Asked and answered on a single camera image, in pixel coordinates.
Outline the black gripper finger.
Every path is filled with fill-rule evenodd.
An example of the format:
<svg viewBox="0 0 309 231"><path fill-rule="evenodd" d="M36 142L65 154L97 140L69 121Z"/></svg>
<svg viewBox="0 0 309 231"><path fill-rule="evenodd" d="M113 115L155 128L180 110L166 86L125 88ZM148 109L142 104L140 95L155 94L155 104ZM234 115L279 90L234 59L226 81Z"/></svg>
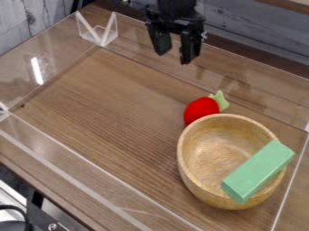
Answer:
<svg viewBox="0 0 309 231"><path fill-rule="evenodd" d="M202 30L186 29L180 32L179 60L180 64L190 64L199 56L202 49Z"/></svg>
<svg viewBox="0 0 309 231"><path fill-rule="evenodd" d="M154 23L147 23L146 25L150 39L154 45L154 51L159 56L162 56L172 48L170 32Z"/></svg>

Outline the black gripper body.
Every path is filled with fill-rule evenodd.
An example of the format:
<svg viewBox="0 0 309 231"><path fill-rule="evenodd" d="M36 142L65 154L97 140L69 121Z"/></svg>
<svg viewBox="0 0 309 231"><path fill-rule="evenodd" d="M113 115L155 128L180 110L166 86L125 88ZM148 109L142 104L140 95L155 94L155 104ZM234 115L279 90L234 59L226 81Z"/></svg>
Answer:
<svg viewBox="0 0 309 231"><path fill-rule="evenodd" d="M196 0L155 0L144 8L148 32L180 34L188 30L202 33L204 17L195 6Z"/></svg>

